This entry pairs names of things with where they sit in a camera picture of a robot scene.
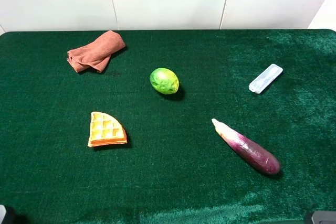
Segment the brown folded cloth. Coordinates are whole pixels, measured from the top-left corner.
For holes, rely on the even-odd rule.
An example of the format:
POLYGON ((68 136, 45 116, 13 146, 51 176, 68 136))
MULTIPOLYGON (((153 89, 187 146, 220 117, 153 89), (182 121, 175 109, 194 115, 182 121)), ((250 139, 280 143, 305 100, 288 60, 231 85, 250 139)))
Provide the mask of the brown folded cloth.
POLYGON ((106 68, 112 54, 125 48, 121 36, 113 31, 107 31, 95 41, 67 52, 68 63, 79 73, 88 68, 101 73, 106 68))

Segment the purple eggplant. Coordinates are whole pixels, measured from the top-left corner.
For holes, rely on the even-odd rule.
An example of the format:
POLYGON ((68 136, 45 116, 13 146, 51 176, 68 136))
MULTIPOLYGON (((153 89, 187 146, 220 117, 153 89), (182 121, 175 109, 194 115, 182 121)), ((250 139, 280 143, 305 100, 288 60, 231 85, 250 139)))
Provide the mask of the purple eggplant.
POLYGON ((266 175, 280 172, 280 163, 272 153, 223 122, 212 119, 212 123, 218 135, 252 168, 266 175))

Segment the clear plastic case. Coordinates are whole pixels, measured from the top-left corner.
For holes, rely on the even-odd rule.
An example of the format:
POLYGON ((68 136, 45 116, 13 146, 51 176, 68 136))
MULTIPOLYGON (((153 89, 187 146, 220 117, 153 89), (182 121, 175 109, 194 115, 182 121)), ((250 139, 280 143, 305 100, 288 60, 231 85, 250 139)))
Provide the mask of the clear plastic case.
POLYGON ((271 64, 249 84, 249 90, 261 94, 282 72, 282 67, 274 63, 271 64))

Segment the green velvet table cover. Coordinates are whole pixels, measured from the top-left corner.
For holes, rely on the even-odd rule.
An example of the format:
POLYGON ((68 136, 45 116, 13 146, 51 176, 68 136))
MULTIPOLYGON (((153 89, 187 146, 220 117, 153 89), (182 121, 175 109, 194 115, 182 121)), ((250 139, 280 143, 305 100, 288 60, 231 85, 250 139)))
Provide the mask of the green velvet table cover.
POLYGON ((1 36, 1 204, 18 223, 261 223, 335 210, 335 32, 121 31, 103 73, 67 51, 99 31, 1 36), (283 72, 261 93, 249 84, 283 72), (174 94, 150 83, 157 68, 174 94), (91 112, 127 144, 88 147, 91 112), (212 119, 262 146, 277 175, 252 168, 212 119))

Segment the green round fruit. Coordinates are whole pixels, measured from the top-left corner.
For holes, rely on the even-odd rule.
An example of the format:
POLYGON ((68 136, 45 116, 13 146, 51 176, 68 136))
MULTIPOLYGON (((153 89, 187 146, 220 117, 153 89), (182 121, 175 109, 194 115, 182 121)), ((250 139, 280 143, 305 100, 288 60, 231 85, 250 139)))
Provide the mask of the green round fruit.
POLYGON ((177 75, 167 68, 157 68, 150 74, 152 87, 161 94, 174 94, 179 89, 177 75))

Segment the yellow waffle wedge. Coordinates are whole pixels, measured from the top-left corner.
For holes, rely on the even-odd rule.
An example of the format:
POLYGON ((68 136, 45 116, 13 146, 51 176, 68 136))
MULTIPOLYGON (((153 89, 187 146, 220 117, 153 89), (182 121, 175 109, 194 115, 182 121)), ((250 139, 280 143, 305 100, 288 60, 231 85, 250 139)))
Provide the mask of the yellow waffle wedge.
POLYGON ((91 112, 88 147, 99 147, 114 144, 127 144, 127 134, 114 117, 102 113, 91 112))

